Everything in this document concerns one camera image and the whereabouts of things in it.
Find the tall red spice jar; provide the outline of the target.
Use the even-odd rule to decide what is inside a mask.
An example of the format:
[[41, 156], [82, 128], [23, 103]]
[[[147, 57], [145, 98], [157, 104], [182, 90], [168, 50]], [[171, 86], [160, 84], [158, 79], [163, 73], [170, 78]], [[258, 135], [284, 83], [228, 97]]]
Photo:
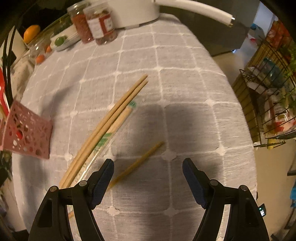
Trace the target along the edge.
[[67, 8], [67, 12], [83, 44], [92, 42], [92, 32], [83, 10], [90, 6], [89, 1], [80, 1]]

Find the glass jar with small oranges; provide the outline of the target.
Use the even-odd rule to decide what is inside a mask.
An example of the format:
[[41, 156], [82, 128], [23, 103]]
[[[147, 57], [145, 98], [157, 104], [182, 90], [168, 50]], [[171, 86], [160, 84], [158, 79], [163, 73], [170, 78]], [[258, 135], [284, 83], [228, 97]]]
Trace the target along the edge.
[[51, 47], [50, 39], [39, 39], [32, 44], [29, 51], [29, 61], [34, 65], [42, 64], [51, 54], [53, 49]]

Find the large orange fruit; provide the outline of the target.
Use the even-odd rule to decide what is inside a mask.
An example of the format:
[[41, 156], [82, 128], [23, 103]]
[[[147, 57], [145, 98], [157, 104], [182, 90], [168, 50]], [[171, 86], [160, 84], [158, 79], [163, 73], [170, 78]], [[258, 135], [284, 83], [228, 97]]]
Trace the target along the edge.
[[39, 34], [40, 30], [41, 28], [39, 25], [29, 26], [23, 34], [24, 43], [29, 44]]

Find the white electric pot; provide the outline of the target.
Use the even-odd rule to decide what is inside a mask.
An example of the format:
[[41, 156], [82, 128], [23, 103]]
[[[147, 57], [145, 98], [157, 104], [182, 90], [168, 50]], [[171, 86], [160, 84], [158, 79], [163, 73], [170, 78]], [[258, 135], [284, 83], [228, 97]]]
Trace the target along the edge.
[[198, 1], [109, 0], [90, 1], [90, 3], [106, 4], [111, 10], [111, 17], [117, 29], [137, 27], [156, 20], [160, 15], [160, 6], [191, 11], [227, 26], [232, 26], [235, 21], [233, 15]]

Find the red plastic spoon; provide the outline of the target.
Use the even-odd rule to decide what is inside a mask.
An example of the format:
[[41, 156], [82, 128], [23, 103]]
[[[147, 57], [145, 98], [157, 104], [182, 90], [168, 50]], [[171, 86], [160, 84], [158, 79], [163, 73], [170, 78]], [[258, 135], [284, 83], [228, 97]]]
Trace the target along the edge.
[[3, 71], [0, 68], [0, 85], [1, 85], [1, 113], [3, 114], [4, 119], [7, 118], [9, 114], [9, 108], [5, 98], [5, 82]]

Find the pink perforated utensil holder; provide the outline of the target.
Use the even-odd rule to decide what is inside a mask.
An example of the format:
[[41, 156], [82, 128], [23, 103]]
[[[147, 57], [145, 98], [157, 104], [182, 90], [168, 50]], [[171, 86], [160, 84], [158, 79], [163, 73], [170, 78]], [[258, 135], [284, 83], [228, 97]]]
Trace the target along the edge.
[[1, 151], [49, 159], [52, 129], [51, 121], [15, 100], [7, 119], [1, 121]]

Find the labelled spice jar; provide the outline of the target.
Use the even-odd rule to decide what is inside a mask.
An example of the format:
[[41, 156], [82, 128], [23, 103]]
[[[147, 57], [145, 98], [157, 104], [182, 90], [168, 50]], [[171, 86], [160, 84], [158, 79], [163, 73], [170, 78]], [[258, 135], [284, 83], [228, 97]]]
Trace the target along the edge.
[[83, 10], [83, 13], [97, 45], [110, 43], [117, 38], [107, 2], [91, 4]]

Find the dark bamboo chopstick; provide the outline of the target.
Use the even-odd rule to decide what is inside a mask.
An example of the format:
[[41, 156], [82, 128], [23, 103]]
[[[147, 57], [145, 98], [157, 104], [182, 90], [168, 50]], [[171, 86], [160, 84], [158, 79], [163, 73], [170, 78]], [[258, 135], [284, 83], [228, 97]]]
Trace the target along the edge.
[[111, 190], [116, 184], [122, 181], [125, 177], [135, 171], [141, 164], [144, 163], [150, 156], [152, 156], [161, 146], [164, 145], [164, 141], [161, 141], [144, 153], [139, 159], [128, 166], [123, 172], [121, 172], [115, 179], [113, 179], [107, 187], [107, 191]]

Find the dark refrigerator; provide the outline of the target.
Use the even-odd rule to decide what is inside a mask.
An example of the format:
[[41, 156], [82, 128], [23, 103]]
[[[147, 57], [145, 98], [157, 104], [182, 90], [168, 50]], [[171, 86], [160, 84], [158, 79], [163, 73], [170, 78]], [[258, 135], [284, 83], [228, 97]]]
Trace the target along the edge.
[[233, 27], [183, 9], [161, 6], [159, 10], [162, 13], [176, 16], [212, 56], [239, 49], [253, 24], [259, 1], [211, 0], [201, 2], [233, 15], [236, 18]]

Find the disposable chopsticks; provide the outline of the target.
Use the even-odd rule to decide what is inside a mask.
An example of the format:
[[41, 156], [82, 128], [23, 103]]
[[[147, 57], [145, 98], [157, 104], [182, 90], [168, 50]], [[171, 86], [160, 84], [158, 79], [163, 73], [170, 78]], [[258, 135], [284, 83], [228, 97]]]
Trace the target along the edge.
[[121, 126], [125, 123], [131, 113], [136, 109], [137, 103], [135, 101], [131, 101], [128, 106], [123, 110], [123, 112], [119, 115], [119, 117], [114, 121], [114, 123], [110, 126], [107, 132], [103, 135], [103, 137], [99, 140], [94, 150], [87, 158], [82, 168], [76, 175], [75, 179], [71, 183], [70, 187], [75, 186], [80, 181], [85, 180], [87, 174], [90, 173], [91, 169], [95, 166], [97, 160], [102, 156], [105, 152], [105, 149], [112, 141], [113, 137], [116, 135], [116, 132], [121, 128]]

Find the wooden chopstick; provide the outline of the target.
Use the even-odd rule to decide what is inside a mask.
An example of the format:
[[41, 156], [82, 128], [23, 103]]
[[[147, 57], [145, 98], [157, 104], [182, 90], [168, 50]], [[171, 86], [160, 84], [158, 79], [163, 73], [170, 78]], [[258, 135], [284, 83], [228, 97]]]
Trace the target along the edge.
[[79, 170], [84, 165], [87, 158], [94, 150], [97, 143], [101, 140], [107, 130], [128, 106], [128, 104], [136, 97], [136, 95], [142, 90], [142, 88], [148, 83], [147, 75], [143, 75], [126, 94], [114, 105], [114, 107], [107, 113], [107, 115], [97, 125], [96, 129], [89, 136], [86, 142], [83, 144], [76, 157], [72, 161], [68, 170], [64, 174], [59, 188], [67, 188], [70, 186], [72, 181], [75, 179]]

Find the grey checked tablecloth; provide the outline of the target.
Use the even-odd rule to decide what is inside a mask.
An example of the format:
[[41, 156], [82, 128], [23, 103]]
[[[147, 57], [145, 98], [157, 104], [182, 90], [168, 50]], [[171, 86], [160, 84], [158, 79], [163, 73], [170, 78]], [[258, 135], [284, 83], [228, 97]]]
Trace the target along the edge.
[[253, 145], [241, 105], [205, 47], [174, 16], [122, 30], [105, 45], [76, 44], [37, 66], [21, 100], [53, 121], [50, 158], [13, 155], [20, 216], [30, 229], [85, 140], [143, 75], [136, 107], [105, 149], [119, 175], [163, 146], [107, 192], [94, 216], [105, 240], [192, 240], [204, 210], [182, 173], [190, 158], [209, 178], [257, 191]]

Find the black chopstick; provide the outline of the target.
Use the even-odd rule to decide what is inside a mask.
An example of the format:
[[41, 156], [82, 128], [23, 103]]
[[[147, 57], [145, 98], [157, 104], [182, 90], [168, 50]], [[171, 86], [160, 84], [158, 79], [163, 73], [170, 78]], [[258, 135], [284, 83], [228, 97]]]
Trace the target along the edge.
[[13, 47], [16, 30], [17, 30], [17, 27], [16, 25], [14, 25], [12, 28], [12, 35], [11, 35], [10, 42], [8, 43], [9, 35], [7, 35], [7, 37], [4, 40], [4, 49], [3, 49], [4, 89], [5, 89], [6, 99], [7, 99], [9, 108], [11, 107], [14, 101], [12, 88], [11, 88], [11, 63], [12, 63], [12, 55], [13, 55], [12, 47]]

